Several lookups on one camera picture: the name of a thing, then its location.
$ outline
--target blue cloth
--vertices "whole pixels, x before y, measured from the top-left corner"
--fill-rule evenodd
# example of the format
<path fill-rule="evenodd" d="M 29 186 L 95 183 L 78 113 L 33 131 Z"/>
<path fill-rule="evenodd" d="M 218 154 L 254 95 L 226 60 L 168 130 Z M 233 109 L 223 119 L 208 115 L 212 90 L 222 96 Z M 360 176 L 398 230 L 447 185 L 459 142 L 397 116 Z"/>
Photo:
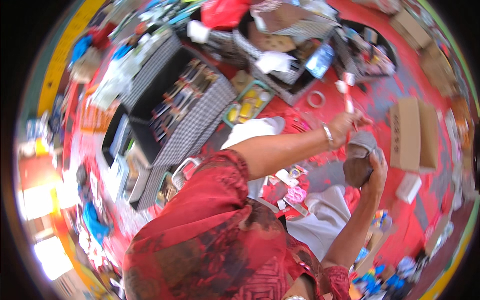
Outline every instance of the blue cloth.
<path fill-rule="evenodd" d="M 131 48 L 132 48 L 131 46 L 127 46 L 127 45 L 120 46 L 120 47 L 115 51 L 115 53 L 113 53 L 113 55 L 112 55 L 112 60 L 121 59 L 122 57 L 125 56 L 125 54 L 128 53 L 128 51 L 130 51 Z"/>
<path fill-rule="evenodd" d="M 108 234 L 110 228 L 102 225 L 98 221 L 98 215 L 96 214 L 95 206 L 92 202 L 87 202 L 85 204 L 82 216 L 88 231 L 101 246 L 103 238 Z"/>
<path fill-rule="evenodd" d="M 82 55 L 87 52 L 88 47 L 92 44 L 92 36 L 84 36 L 82 37 L 77 44 L 73 47 L 72 52 L 72 60 L 70 61 L 70 65 L 74 64 Z"/>

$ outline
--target plastic bag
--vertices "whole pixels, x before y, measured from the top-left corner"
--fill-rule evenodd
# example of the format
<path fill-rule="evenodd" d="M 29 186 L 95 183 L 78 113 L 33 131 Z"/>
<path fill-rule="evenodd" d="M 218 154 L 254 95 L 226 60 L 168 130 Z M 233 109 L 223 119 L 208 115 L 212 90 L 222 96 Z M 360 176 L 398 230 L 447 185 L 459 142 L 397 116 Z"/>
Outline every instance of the plastic bag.
<path fill-rule="evenodd" d="M 374 8 L 386 14 L 396 14 L 402 8 L 400 0 L 352 0 L 352 2 Z"/>
<path fill-rule="evenodd" d="M 202 6 L 202 23 L 217 30 L 235 28 L 250 3 L 251 0 L 207 0 Z"/>

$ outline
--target white tissue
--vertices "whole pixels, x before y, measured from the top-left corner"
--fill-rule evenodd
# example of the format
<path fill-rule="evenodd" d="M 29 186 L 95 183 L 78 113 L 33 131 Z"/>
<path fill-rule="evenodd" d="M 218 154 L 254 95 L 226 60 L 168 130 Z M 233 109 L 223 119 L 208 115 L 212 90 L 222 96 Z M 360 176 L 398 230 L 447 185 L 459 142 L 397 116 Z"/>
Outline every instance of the white tissue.
<path fill-rule="evenodd" d="M 208 41 L 210 30 L 210 28 L 197 20 L 192 20 L 187 24 L 187 36 L 194 43 L 205 44 Z"/>
<path fill-rule="evenodd" d="M 292 60 L 296 60 L 296 58 L 286 53 L 265 51 L 262 57 L 257 60 L 255 66 L 257 66 L 263 74 L 268 74 L 271 71 L 286 72 L 290 69 Z"/>

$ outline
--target cardboard box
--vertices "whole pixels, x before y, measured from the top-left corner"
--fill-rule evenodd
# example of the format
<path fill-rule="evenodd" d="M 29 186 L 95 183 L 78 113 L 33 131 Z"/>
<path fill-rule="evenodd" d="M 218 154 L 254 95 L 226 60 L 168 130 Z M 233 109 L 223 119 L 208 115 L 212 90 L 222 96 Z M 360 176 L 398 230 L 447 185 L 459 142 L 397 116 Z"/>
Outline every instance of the cardboard box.
<path fill-rule="evenodd" d="M 370 251 L 367 256 L 355 264 L 354 270 L 357 272 L 359 277 L 365 275 L 368 270 L 373 267 L 373 260 L 377 255 L 380 248 L 383 246 L 387 238 L 395 233 L 397 230 L 396 225 L 392 225 L 387 231 L 383 232 L 379 228 L 370 227 L 369 232 L 372 233 L 372 237 L 367 245 L 367 250 Z"/>
<path fill-rule="evenodd" d="M 418 24 L 418 22 L 407 12 L 402 10 L 390 21 L 390 25 L 407 41 L 410 47 L 415 50 L 426 47 L 431 43 L 432 38 Z"/>
<path fill-rule="evenodd" d="M 435 43 L 431 43 L 423 51 L 420 57 L 420 67 L 442 97 L 458 94 L 455 72 L 448 58 Z"/>
<path fill-rule="evenodd" d="M 445 227 L 448 224 L 448 221 L 450 221 L 450 217 L 448 215 L 445 215 L 440 220 L 438 220 L 438 223 L 437 223 L 437 226 L 435 227 L 435 230 L 433 231 L 432 235 L 430 235 L 430 238 L 428 239 L 427 243 L 425 244 L 425 254 L 426 255 L 428 255 L 428 256 L 432 255 L 433 250 L 435 249 L 435 246 L 437 245 L 438 238 L 444 232 Z"/>
<path fill-rule="evenodd" d="M 437 169 L 438 117 L 435 107 L 415 97 L 402 98 L 390 108 L 390 166 L 405 171 Z"/>

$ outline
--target bright light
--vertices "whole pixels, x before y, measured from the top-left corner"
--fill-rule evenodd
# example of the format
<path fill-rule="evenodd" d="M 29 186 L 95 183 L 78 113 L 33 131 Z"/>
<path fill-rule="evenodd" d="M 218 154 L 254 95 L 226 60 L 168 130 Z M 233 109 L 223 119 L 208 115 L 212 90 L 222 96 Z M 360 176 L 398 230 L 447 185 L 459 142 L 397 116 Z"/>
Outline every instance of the bright light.
<path fill-rule="evenodd" d="M 43 270 L 50 280 L 55 280 L 73 269 L 63 246 L 57 237 L 43 240 L 34 246 Z"/>

